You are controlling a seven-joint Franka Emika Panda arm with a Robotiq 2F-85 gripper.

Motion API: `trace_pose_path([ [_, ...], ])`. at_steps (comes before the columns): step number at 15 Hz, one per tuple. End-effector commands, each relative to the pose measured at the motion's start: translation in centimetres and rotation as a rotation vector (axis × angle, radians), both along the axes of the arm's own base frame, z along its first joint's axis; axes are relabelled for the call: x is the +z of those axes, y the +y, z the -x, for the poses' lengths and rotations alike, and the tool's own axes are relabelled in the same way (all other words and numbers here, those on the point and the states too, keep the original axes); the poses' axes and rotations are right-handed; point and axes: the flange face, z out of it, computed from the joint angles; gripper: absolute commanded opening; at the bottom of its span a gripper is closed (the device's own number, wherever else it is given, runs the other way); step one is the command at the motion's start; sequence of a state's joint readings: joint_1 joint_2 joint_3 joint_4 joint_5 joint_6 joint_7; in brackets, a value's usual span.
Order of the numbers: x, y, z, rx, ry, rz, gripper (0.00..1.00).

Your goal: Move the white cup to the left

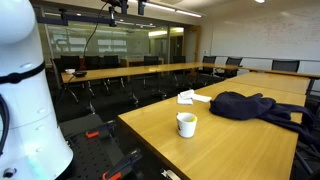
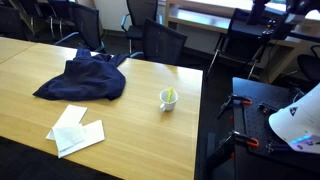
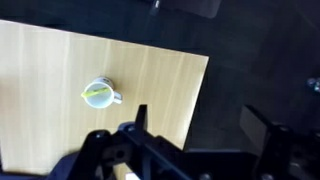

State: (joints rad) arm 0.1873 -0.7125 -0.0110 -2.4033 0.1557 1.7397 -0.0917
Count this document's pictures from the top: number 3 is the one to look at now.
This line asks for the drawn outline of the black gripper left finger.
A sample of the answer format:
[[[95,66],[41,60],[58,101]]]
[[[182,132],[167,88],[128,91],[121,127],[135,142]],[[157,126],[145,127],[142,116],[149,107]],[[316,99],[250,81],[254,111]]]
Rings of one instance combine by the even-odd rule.
[[[146,104],[142,104],[138,108],[138,112],[135,119],[135,132],[138,135],[143,134],[147,130],[148,126],[148,108]]]

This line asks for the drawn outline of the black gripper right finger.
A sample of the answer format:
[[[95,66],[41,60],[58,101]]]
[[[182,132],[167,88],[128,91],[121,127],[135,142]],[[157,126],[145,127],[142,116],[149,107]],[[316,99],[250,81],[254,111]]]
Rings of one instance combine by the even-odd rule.
[[[279,124],[269,121],[251,105],[244,105],[240,115],[240,127],[248,137],[252,152],[262,155],[265,151],[279,154],[282,130]]]

